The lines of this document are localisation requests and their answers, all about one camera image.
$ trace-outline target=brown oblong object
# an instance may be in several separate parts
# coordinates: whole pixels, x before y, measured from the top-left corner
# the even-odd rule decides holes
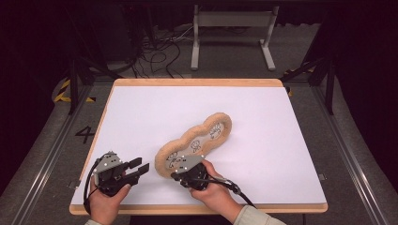
[[[155,169],[160,176],[171,178],[181,156],[205,156],[222,145],[231,133],[229,115],[217,112],[210,115],[202,125],[188,129],[180,139],[165,144],[155,156]]]

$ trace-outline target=table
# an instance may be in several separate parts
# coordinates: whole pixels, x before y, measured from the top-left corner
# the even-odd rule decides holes
[[[85,215],[85,178],[94,160],[114,151],[123,161],[150,163],[122,202],[124,215],[214,214],[154,168],[159,149],[216,112],[230,115],[228,140],[207,155],[267,213],[322,213],[328,209],[288,95],[276,79],[119,79],[99,122],[69,206]],[[239,196],[233,197],[245,203]]]

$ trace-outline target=gray floor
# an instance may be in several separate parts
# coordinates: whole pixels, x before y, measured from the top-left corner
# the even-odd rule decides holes
[[[226,29],[202,30],[199,69],[190,70],[191,40],[185,39],[177,43],[180,56],[169,70],[176,78],[279,78],[287,69],[300,65],[317,29],[317,25],[274,29],[269,48],[276,71],[267,70],[258,44],[265,31],[251,28],[235,34]],[[165,67],[177,56],[176,46],[147,53],[146,58],[155,53],[158,54],[153,57],[154,61],[164,58],[159,53],[166,56],[166,61],[152,64],[153,70],[160,70],[152,73],[150,64],[140,60],[142,66],[136,65],[138,77],[170,78]],[[120,65],[110,65],[110,68],[117,67]],[[135,77],[132,70],[124,72],[123,76]],[[321,185],[329,204],[326,213],[307,215],[307,224],[398,224],[397,193],[360,136],[338,82],[333,99],[334,116],[330,116],[322,104],[324,84],[310,87],[305,78],[306,75],[300,76],[285,85],[292,88],[290,99],[314,166],[319,174],[327,177]],[[107,77],[98,77],[92,87],[81,86],[82,98],[94,97],[96,101],[85,102],[74,115],[68,115],[68,102],[55,103],[45,128],[0,197],[0,224],[13,221],[14,224],[85,223],[87,217],[69,213],[73,195],[69,186],[79,179],[93,140],[90,137],[84,143],[84,137],[75,134],[86,126],[96,131],[111,87],[112,81]],[[357,169],[353,169],[355,163],[359,165]],[[302,223],[302,215],[273,216],[287,224]],[[115,224],[128,224],[129,220],[129,217],[119,217]]]

